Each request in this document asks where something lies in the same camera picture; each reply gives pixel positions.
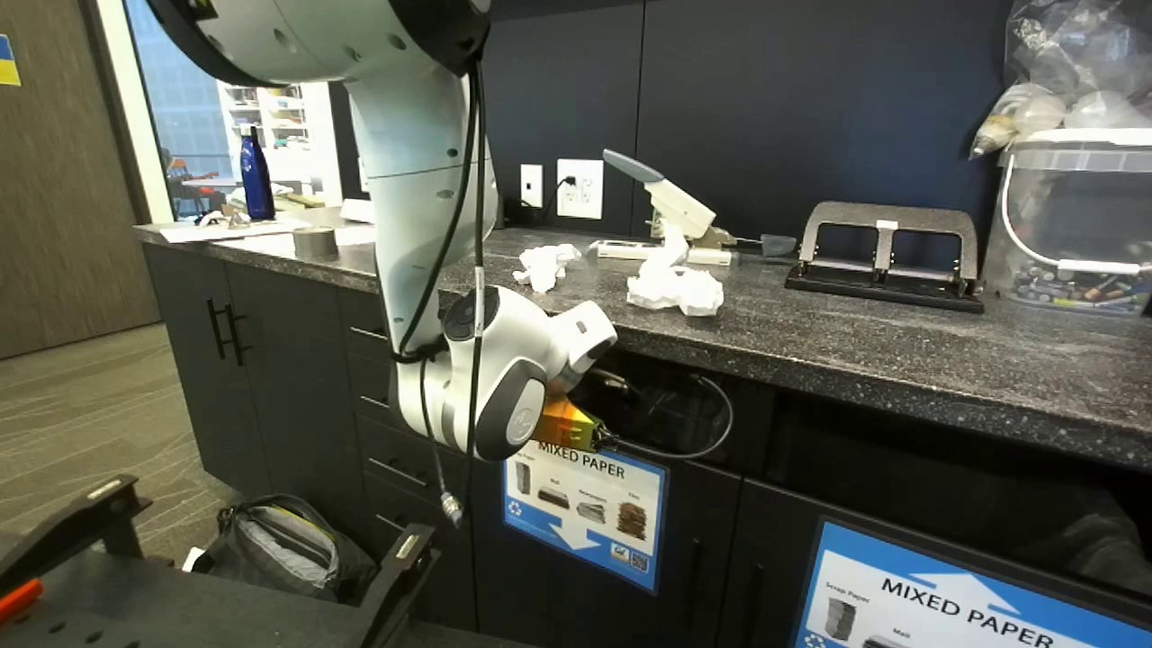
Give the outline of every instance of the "blue label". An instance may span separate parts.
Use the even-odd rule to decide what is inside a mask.
[[[530,443],[504,462],[504,522],[656,595],[665,468]]]
[[[1150,648],[1152,631],[828,522],[801,648]]]

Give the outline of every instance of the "countertop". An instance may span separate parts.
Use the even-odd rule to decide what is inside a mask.
[[[497,230],[488,244],[490,282],[513,288],[518,251],[551,241],[557,233]],[[204,244],[221,258],[378,292],[372,230],[339,230],[339,248],[339,258],[294,258],[287,233]],[[729,298],[722,318],[683,320],[626,307],[633,270],[588,251],[557,292],[533,298],[545,311],[603,301],[618,348],[640,358],[1152,472],[1152,320],[1000,298],[983,298],[986,314],[942,314],[813,294],[784,288],[784,270],[766,264],[712,270]],[[461,264],[444,288],[466,292],[470,277]]]

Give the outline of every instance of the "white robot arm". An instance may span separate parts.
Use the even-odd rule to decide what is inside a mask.
[[[348,86],[405,421],[478,456],[515,452],[548,394],[568,394],[617,326],[596,301],[548,318],[483,272],[440,320],[440,270],[497,216],[477,82],[488,0],[148,2],[216,80]]]

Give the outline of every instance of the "bottle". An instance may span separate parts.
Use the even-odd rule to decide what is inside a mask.
[[[248,216],[275,221],[276,216],[275,185],[266,178],[266,158],[263,158],[255,127],[246,133],[246,145],[240,145],[240,178],[246,178]]]

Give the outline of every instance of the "electrical outlet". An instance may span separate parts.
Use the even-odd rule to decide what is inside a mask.
[[[518,205],[545,210],[545,164],[518,164]]]
[[[603,158],[557,158],[555,161],[555,216],[606,221],[606,161]]]

